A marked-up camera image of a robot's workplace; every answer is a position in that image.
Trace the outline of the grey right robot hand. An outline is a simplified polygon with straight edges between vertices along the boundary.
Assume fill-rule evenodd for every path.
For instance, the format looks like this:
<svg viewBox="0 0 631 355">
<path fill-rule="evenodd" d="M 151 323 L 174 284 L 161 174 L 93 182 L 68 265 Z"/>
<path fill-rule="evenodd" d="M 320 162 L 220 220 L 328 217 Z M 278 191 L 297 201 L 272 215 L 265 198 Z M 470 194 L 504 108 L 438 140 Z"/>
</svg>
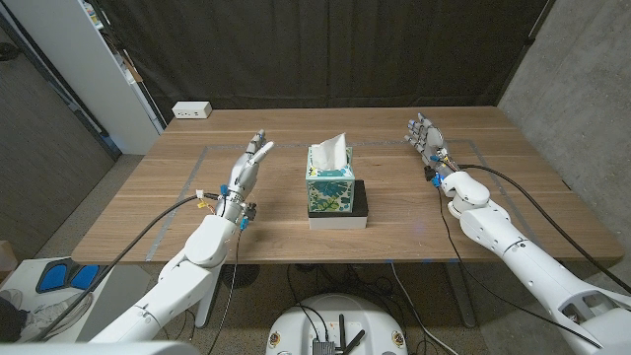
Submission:
<svg viewBox="0 0 631 355">
<path fill-rule="evenodd" d="M 428 169 L 438 173 L 441 178 L 458 171 L 441 130 L 429 118 L 418 113 L 416 120 L 408 121 L 407 128 L 408 135 L 404 139 L 421 155 Z"/>
</svg>

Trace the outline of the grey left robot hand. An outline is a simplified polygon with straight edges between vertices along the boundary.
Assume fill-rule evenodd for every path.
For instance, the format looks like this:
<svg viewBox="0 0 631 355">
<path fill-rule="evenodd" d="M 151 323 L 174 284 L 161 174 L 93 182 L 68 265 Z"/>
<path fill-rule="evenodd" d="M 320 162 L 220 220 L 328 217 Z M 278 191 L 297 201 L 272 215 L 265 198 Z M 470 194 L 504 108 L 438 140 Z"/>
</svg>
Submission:
<svg viewBox="0 0 631 355">
<path fill-rule="evenodd" d="M 231 222 L 240 218 L 243 203 L 256 184 L 259 165 L 273 146 L 273 141 L 266 141 L 264 129 L 252 137 L 245 152 L 233 165 L 228 183 L 221 187 L 223 197 L 216 207 L 218 216 Z"/>
</svg>

